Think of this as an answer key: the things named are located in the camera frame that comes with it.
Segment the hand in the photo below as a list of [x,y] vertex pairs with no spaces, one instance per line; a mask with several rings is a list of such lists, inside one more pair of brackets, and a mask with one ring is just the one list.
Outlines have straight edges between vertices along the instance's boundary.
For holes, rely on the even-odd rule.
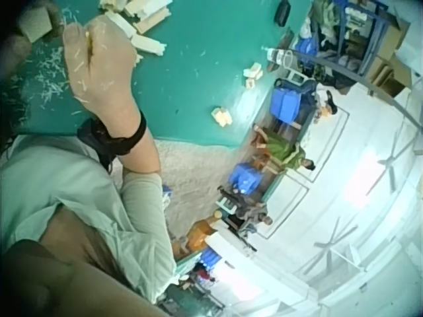
[[96,17],[86,30],[71,23],[63,31],[69,84],[82,105],[102,121],[136,107],[131,93],[136,51],[108,17]]

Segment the blue bin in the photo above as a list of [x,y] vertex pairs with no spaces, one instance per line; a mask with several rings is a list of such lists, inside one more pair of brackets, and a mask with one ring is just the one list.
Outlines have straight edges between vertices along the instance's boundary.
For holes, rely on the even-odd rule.
[[248,163],[238,164],[229,177],[229,183],[243,195],[255,191],[263,178],[263,174]]
[[[316,36],[312,36],[310,38],[300,38],[298,40],[297,45],[295,45],[295,49],[301,53],[316,56],[317,50],[319,48],[319,43]],[[314,62],[309,61],[307,58],[298,58],[299,61],[302,61],[306,67],[312,67]]]
[[301,95],[290,89],[275,88],[270,101],[270,113],[285,123],[292,123],[298,116]]

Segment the cardboard box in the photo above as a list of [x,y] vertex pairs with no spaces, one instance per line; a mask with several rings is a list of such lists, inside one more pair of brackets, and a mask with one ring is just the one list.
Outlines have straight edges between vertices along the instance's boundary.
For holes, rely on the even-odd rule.
[[375,80],[376,76],[379,74],[384,63],[386,63],[384,59],[381,59],[380,57],[376,56],[367,74],[365,74],[365,78],[372,83]]
[[388,20],[390,25],[388,26],[377,55],[383,59],[390,60],[395,50],[401,46],[410,23],[401,19],[399,19],[400,23],[398,23],[394,15],[385,11],[381,11],[379,15]]
[[401,63],[397,57],[393,56],[389,60],[391,71],[384,76],[380,86],[389,96],[396,97],[404,88],[411,88],[411,70],[409,67]]

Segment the shirt sleeve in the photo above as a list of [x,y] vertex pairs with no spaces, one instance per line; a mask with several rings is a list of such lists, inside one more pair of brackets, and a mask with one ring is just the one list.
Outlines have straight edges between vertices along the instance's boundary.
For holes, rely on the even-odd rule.
[[124,176],[122,201],[136,231],[148,234],[154,243],[155,285],[162,293],[174,277],[176,263],[163,210],[163,189],[158,174],[128,172]]

